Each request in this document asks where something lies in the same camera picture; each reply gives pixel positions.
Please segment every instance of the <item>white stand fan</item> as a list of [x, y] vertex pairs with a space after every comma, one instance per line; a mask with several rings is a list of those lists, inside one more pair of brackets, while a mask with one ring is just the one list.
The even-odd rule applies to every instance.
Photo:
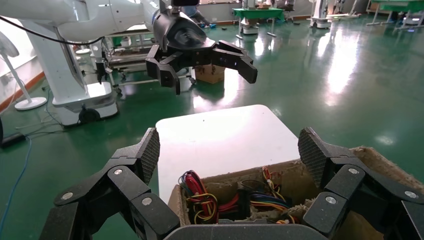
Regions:
[[28, 94], [27, 89], [25, 89], [24, 83], [19, 78], [11, 62], [9, 61], [9, 57], [14, 58], [19, 56], [19, 51], [18, 49], [16, 49], [15, 45], [9, 40], [9, 38], [6, 37], [1, 31], [0, 31], [0, 55], [3, 58], [4, 62], [9, 67], [10, 72], [12, 73], [14, 79], [16, 80], [17, 84], [19, 85], [20, 89], [23, 92], [23, 95], [25, 95], [26, 97], [26, 100], [16, 103], [16, 105], [14, 106], [15, 109], [18, 111], [24, 111], [24, 110], [35, 109], [45, 104], [47, 102], [47, 99], [45, 97], [31, 98], [30, 95]]

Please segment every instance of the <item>robotic arm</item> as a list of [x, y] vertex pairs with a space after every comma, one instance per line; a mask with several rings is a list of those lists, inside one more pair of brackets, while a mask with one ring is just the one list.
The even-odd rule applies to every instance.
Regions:
[[143, 23], [159, 42], [147, 56], [147, 74], [162, 87], [175, 88], [180, 69], [214, 64], [238, 70], [248, 83], [258, 70], [247, 51], [231, 43], [216, 43], [184, 13], [181, 6], [198, 5], [198, 0], [173, 0], [171, 9], [162, 0], [0, 0], [0, 15], [31, 20], [57, 28], [63, 39], [86, 42]]

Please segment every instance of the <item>robotic hand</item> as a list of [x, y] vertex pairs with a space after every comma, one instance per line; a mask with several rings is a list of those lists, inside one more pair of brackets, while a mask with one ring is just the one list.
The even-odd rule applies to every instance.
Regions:
[[210, 40], [189, 17], [178, 10], [167, 9], [162, 1], [159, 11], [153, 15], [152, 28], [159, 44], [147, 55], [147, 74], [158, 79], [162, 87], [175, 87], [177, 95], [180, 80], [176, 72], [184, 67], [213, 64], [237, 70], [250, 84], [256, 82], [258, 70], [246, 50], [226, 41]]
[[300, 159], [322, 192], [302, 224], [203, 224], [180, 227], [179, 217], [147, 186], [159, 160], [160, 141], [149, 128], [141, 142], [116, 150], [106, 165], [61, 192], [39, 240], [89, 240], [120, 213], [143, 240], [331, 239], [350, 211], [387, 240], [422, 240], [424, 195], [371, 169], [348, 148], [325, 143], [307, 127]]

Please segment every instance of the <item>blue cable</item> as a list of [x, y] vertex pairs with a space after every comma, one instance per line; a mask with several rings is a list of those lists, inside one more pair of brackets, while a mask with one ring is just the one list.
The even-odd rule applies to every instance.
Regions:
[[29, 137], [26, 137], [26, 138], [29, 140], [28, 152], [26, 153], [25, 163], [23, 164], [23, 169], [20, 172], [19, 176], [17, 177], [14, 186], [12, 187], [12, 191], [10, 192], [9, 199], [7, 200], [6, 209], [4, 210], [3, 216], [1, 217], [0, 238], [2, 237], [3, 227], [5, 225], [5, 220], [6, 220], [6, 216], [8, 214], [8, 211], [9, 211], [9, 207], [11, 206], [13, 195], [15, 193], [15, 190], [16, 190], [16, 187], [18, 186], [19, 181], [21, 180], [22, 176], [24, 175], [25, 169], [27, 169], [28, 159], [30, 158], [31, 148], [33, 147], [33, 141], [31, 140], [31, 138], [29, 138]]
[[48, 93], [47, 93], [47, 102], [46, 102], [46, 104], [45, 104], [45, 111], [48, 113], [48, 115], [53, 119], [53, 120], [55, 120], [56, 121], [56, 123], [58, 123], [60, 126], [62, 126], [62, 123], [60, 123], [56, 118], [54, 118], [53, 116], [52, 116], [52, 114], [50, 114], [50, 112], [49, 112], [49, 100], [50, 100], [50, 91], [51, 91], [52, 89], [49, 89], [48, 90]]

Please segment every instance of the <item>cardboard box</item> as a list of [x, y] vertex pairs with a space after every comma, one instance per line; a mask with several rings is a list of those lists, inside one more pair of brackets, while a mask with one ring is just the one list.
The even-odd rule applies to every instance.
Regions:
[[269, 5], [269, 4], [264, 4], [264, 3], [261, 3], [261, 4], [259, 4], [259, 6], [257, 7], [258, 9], [261, 9], [261, 10], [267, 10], [267, 9], [269, 9], [271, 7], [271, 5]]
[[216, 65], [203, 65], [194, 67], [196, 80], [207, 82], [210, 84], [216, 84], [220, 81], [224, 81], [225, 78], [225, 67]]
[[[351, 151], [370, 169], [385, 175], [403, 185], [412, 187], [424, 194], [424, 185], [407, 174], [397, 165], [387, 160], [373, 148], [356, 147]], [[281, 184], [281, 193], [292, 198], [292, 208], [284, 213], [291, 214], [301, 219], [320, 193], [313, 183], [306, 166], [300, 159], [277, 163], [267, 166], [270, 172], [277, 172], [273, 177], [275, 184]], [[202, 181], [208, 191], [216, 196], [222, 203], [230, 201], [237, 191], [237, 182], [247, 179], [262, 181], [262, 168], [256, 167], [244, 171], [231, 172], [227, 174], [203, 178]], [[186, 196], [179, 185], [172, 191], [168, 206], [177, 214], [181, 221], [181, 226], [190, 225], [187, 210]], [[253, 212], [250, 220], [269, 218], [272, 219], [280, 215], [281, 212]], [[383, 235], [374, 228], [359, 214], [350, 212], [343, 225], [334, 236], [335, 240], [375, 240], [383, 239]]]
[[258, 23], [258, 21], [259, 21], [259, 18], [251, 18], [251, 19], [247, 19], [246, 20], [246, 23], [249, 24], [249, 25], [256, 26], [256, 24]]

